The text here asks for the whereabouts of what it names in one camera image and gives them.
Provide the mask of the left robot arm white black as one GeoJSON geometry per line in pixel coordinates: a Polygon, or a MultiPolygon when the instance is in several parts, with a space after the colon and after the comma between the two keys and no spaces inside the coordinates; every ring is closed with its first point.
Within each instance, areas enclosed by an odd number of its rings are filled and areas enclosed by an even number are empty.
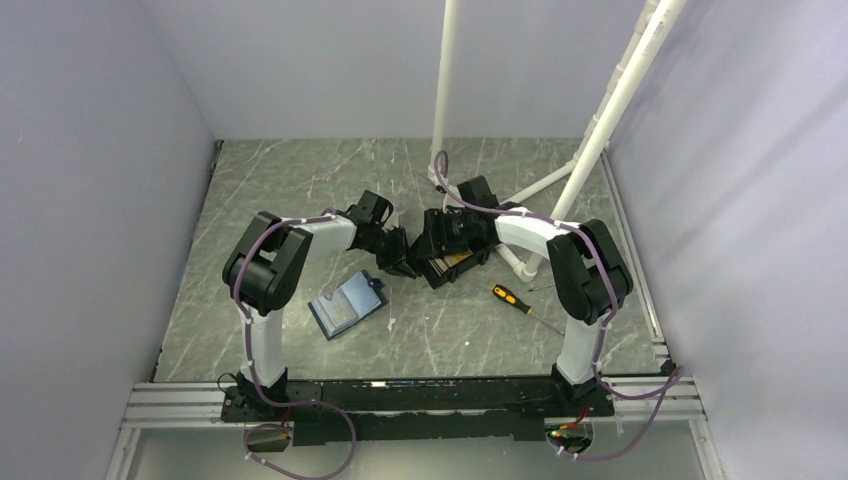
{"type": "Polygon", "coordinates": [[[249,223],[224,264],[222,280],[242,324],[244,359],[237,384],[261,419],[275,419],[287,406],[283,313],[310,257],[362,250],[389,275],[419,276],[405,230],[385,228],[393,211],[388,199],[367,190],[344,211],[328,209],[311,218],[261,211],[249,223]]]}

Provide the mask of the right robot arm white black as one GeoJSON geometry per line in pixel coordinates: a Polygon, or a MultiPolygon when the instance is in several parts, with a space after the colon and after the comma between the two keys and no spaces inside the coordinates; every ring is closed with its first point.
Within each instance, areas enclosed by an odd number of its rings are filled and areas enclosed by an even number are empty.
{"type": "Polygon", "coordinates": [[[424,229],[435,236],[436,247],[452,254],[468,249],[474,240],[492,240],[549,261],[560,304],[568,314],[555,364],[564,379],[550,391],[555,409],[564,415],[578,413],[590,399],[587,385],[613,393],[600,376],[600,355],[609,324],[633,290],[633,279],[606,225],[554,220],[525,207],[478,206],[451,191],[441,174],[436,178],[444,193],[460,204],[424,229]]]}

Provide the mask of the blue card holder wallet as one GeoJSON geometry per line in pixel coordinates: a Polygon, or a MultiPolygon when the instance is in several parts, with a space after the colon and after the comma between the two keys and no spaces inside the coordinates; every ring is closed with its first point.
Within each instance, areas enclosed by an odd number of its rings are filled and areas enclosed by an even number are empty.
{"type": "Polygon", "coordinates": [[[343,335],[366,317],[389,304],[384,282],[366,270],[355,273],[334,290],[326,291],[308,303],[309,310],[325,339],[343,335]]]}

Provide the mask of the white VIP credit card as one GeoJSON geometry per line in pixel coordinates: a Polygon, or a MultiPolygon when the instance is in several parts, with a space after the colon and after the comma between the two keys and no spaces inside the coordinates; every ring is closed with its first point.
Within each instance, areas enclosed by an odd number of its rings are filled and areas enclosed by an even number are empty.
{"type": "Polygon", "coordinates": [[[321,316],[328,326],[341,328],[354,321],[357,314],[347,297],[341,292],[328,292],[317,300],[321,316]]]}

